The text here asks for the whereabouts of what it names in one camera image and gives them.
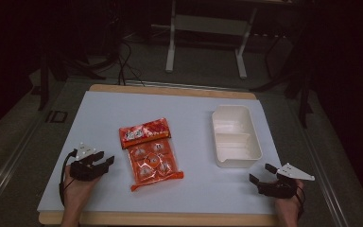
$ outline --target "dark background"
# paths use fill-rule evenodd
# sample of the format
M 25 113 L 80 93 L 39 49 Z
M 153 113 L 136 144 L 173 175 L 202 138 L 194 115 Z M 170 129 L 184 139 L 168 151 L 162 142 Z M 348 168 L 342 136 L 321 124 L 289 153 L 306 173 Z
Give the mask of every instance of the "dark background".
M 5 1 L 0 3 L 0 119 L 32 87 L 28 75 L 40 68 L 42 27 L 55 28 L 62 47 L 74 58 L 83 58 L 97 49 L 108 12 L 100 7 L 79 4 L 75 18 L 66 1 Z M 122 3 L 122 20 L 143 37 L 149 38 L 150 24 L 168 25 L 167 0 L 129 0 Z M 186 10 L 197 1 L 184 1 Z M 308 23 L 300 39 L 300 53 L 313 64 L 311 88 L 315 90 L 363 184 L 363 1 L 320 1 L 320 9 Z M 225 11 L 246 17 L 244 11 Z M 263 10 L 254 23 L 255 33 L 273 29 L 273 9 Z M 78 33 L 91 36 L 79 37 Z

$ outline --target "white plastic container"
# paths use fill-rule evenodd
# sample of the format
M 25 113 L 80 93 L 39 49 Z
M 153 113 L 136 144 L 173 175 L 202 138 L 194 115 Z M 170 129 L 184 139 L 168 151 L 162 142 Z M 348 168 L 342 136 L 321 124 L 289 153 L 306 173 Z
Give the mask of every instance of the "white plastic container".
M 220 105 L 212 120 L 218 166 L 249 168 L 261 159 L 262 150 L 248 107 Z

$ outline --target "orange snack bag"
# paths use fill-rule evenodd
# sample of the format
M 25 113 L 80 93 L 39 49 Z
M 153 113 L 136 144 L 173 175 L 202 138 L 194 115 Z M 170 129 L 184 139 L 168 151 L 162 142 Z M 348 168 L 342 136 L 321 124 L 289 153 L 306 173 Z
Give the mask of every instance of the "orange snack bag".
M 140 134 L 138 138 L 128 136 L 131 132 L 139 130 L 149 131 L 152 136 L 147 134 Z M 135 183 L 131 186 L 131 191 L 140 186 L 184 177 L 183 172 L 177 168 L 168 138 L 170 130 L 164 118 L 140 126 L 122 128 L 119 132 L 122 147 L 129 153 L 134 175 Z

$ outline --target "white table leg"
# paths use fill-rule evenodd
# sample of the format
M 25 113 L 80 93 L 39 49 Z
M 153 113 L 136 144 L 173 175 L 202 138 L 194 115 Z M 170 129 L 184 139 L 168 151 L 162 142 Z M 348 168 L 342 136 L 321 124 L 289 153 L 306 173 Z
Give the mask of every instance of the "white table leg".
M 235 50 L 235 58 L 237 60 L 238 73 L 239 73 L 241 79 L 247 78 L 246 66 L 244 65 L 244 60 L 243 60 L 243 53 L 244 53 L 244 49 L 246 48 L 247 40 L 249 39 L 249 36 L 250 36 L 252 23 L 255 19 L 256 12 L 257 12 L 257 8 L 252 9 L 250 20 L 247 22 L 247 26 L 244 31 L 243 41 L 240 45 L 240 48 Z
M 176 0 L 172 2 L 172 17 L 170 19 L 170 43 L 167 51 L 166 73 L 173 72 L 173 61 L 175 60 L 175 17 L 176 17 Z

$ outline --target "floor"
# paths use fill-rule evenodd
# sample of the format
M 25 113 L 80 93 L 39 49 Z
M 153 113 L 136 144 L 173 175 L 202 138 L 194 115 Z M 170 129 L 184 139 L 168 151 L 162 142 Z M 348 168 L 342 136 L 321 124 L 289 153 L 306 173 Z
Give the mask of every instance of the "floor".
M 180 35 L 171 74 L 164 71 L 166 29 L 158 28 L 157 39 L 149 44 L 139 42 L 133 34 L 126 37 L 121 56 L 125 60 L 130 54 L 124 68 L 127 85 L 248 92 L 269 81 L 264 64 L 269 38 L 249 39 L 244 54 L 249 77 L 243 80 L 238 77 L 232 48 L 206 44 L 202 44 L 207 46 L 204 48 L 192 47 L 195 35 Z M 285 40 L 275 47 L 270 56 L 272 72 L 281 67 L 290 47 Z M 102 58 L 91 57 L 91 61 Z M 50 101 L 42 111 L 38 111 L 40 98 L 27 94 L 0 121 L 0 226 L 40 226 L 37 206 L 84 92 L 94 83 L 117 83 L 119 72 L 118 64 L 97 71 L 107 78 L 102 81 L 87 79 L 69 69 L 66 81 L 51 77 Z M 36 85 L 39 74 L 37 71 L 30 75 Z M 312 113 L 306 116 L 308 128 L 304 129 L 297 116 L 299 100 L 286 99 L 285 87 L 284 83 L 256 94 L 264 106 L 282 163 L 298 163 L 317 178 L 306 185 L 308 202 L 300 225 L 363 226 L 363 190 L 317 94 L 310 94 Z M 46 118 L 50 111 L 68 112 L 68 118 L 61 124 L 49 122 Z

